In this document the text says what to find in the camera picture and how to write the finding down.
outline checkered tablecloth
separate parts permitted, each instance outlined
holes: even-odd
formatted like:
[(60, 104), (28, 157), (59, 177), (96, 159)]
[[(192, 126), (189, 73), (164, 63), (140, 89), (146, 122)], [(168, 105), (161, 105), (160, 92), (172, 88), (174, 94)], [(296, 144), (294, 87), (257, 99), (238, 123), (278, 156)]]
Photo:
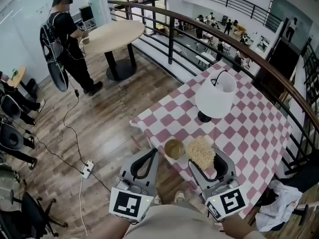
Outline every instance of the checkered tablecloth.
[[(202, 123), (197, 118), (199, 110), (195, 105), (195, 92), (211, 72), (224, 69), (237, 82), (233, 107), (226, 117)], [(142, 112), (131, 120), (131, 125), (139, 127), (151, 145), (163, 155), (165, 143), (173, 138), (187, 146), (203, 135), (209, 143), (216, 144), (234, 161), (239, 183), (247, 190), (250, 205), (241, 212), (242, 217), (256, 204), (276, 172), (291, 131), (291, 126), (277, 108), (248, 79), (223, 61)], [(197, 193), (201, 193), (188, 168), (187, 155), (179, 160), (166, 155), (165, 158)], [(211, 167), (205, 174), (215, 178), (216, 171)]]

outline black table leg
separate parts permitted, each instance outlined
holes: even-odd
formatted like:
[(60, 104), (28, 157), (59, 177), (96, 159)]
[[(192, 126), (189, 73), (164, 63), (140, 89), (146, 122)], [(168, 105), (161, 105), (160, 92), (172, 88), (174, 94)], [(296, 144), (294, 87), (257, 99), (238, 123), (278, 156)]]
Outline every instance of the black table leg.
[(136, 62), (132, 49), (132, 44), (128, 44), (130, 59), (121, 59), (115, 62), (112, 51), (105, 52), (105, 57), (109, 63), (109, 69), (106, 71), (108, 79), (113, 81), (125, 80), (136, 72)]
[(31, 93), (28, 88), (26, 87), (26, 85), (23, 83), (23, 81), (20, 81), (20, 85), (24, 88), (25, 91), (27, 91), (27, 93), (33, 97), (35, 100), (37, 99), (37, 95), (36, 94), (33, 94)]
[(135, 57), (134, 57), (134, 53), (133, 53), (133, 48), (132, 48), (132, 44), (128, 44), (128, 50), (129, 50), (129, 56), (130, 56), (130, 60), (131, 60), (131, 65), (132, 67), (136, 67), (136, 62), (135, 62)]
[(113, 56), (113, 52), (112, 51), (105, 52), (104, 55), (110, 67), (110, 70), (107, 70), (106, 75), (108, 76), (110, 80), (119, 81), (120, 78), (119, 78), (118, 72), (116, 71), (116, 62)]

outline black pants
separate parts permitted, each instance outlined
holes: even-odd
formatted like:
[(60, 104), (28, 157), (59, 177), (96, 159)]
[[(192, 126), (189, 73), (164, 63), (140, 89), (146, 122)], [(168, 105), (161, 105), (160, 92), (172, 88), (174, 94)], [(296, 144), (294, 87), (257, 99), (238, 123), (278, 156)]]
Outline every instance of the black pants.
[[(16, 101), (16, 103), (21, 107), (25, 106), (29, 108), (32, 111), (36, 111), (40, 108), (40, 103), (35, 103), (27, 98), (25, 98), (18, 89), (15, 89), (14, 87), (9, 86), (7, 83), (2, 82), (2, 85), (4, 87), (4, 92), (6, 95), (13, 98), (13, 100)], [(32, 125), (34, 122), (34, 119), (28, 116), (25, 112), (21, 111), (20, 119), (22, 119), (26, 124)]]
[(228, 35), (229, 35), (229, 31), (230, 31), (230, 27), (226, 27), (224, 33), (226, 33), (226, 31), (228, 31)]
[[(30, 140), (28, 140), (27, 138), (25, 138), (25, 137), (23, 138), (23, 144), (25, 146), (28, 146), (28, 147), (31, 147), (31, 148), (33, 147), (32, 142)], [(20, 160), (22, 160), (24, 162), (32, 164), (35, 161), (34, 157), (30, 157), (30, 156), (28, 156), (28, 155), (26, 155), (26, 154), (24, 154), (24, 153), (22, 153), (22, 152), (20, 152), (18, 150), (11, 150), (11, 149), (4, 148), (2, 146), (0, 147), (0, 149), (3, 150), (6, 154), (11, 155), (11, 156), (13, 156), (13, 157), (15, 157), (17, 159), (20, 159)]]
[(295, 31), (291, 27), (288, 27), (286, 32), (286, 38), (289, 38), (288, 42), (291, 42), (291, 38), (293, 37), (294, 33)]
[(68, 51), (64, 50), (60, 56), (64, 68), (84, 90), (92, 90), (94, 88), (94, 82), (89, 75), (86, 62), (79, 46), (75, 46), (75, 44), (69, 45)]

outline white cloth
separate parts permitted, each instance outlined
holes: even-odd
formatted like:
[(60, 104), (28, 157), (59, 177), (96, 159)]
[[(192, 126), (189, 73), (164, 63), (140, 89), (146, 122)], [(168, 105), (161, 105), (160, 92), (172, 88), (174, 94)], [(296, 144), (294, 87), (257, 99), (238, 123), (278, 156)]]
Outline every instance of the white cloth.
[(292, 20), (292, 21), (290, 22), (289, 27), (291, 27), (291, 28), (295, 31), (295, 30), (296, 30), (297, 25), (295, 25), (295, 22)]
[(297, 188), (286, 186), (276, 180), (271, 181), (268, 187), (274, 190), (278, 198), (272, 204), (262, 206), (256, 214), (257, 228), (261, 232), (287, 222), (303, 195)]

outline cup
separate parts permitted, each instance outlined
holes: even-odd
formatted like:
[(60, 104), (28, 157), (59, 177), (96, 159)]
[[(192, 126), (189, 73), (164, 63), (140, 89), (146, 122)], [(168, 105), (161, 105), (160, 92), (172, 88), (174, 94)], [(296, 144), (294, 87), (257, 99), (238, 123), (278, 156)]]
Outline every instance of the cup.
[(166, 155), (172, 159), (179, 159), (185, 154), (184, 144), (176, 139), (168, 140), (164, 146)]

